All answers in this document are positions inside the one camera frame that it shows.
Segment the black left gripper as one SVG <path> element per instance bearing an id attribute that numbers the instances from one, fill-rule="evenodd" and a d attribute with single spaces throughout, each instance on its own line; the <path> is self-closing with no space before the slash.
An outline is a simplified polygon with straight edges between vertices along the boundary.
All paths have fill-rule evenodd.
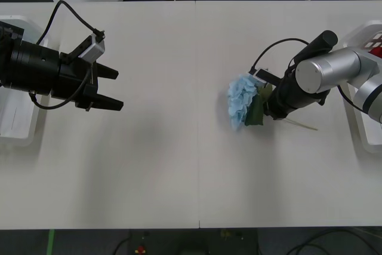
<path id="1" fill-rule="evenodd" d="M 59 60 L 60 70 L 51 90 L 52 98 L 73 102 L 86 111 L 92 108 L 120 111 L 123 108 L 122 101 L 98 94 L 98 77 L 116 79 L 117 70 L 67 53 L 60 53 Z"/>

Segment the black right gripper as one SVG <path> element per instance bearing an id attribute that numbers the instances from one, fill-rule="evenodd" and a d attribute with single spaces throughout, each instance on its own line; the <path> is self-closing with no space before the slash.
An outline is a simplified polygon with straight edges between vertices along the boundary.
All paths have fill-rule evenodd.
<path id="1" fill-rule="evenodd" d="M 269 98 L 263 104 L 264 114 L 274 120 L 285 119 L 291 112 L 298 109 L 295 103 L 295 92 L 298 88 L 287 85 L 275 87 Z"/>

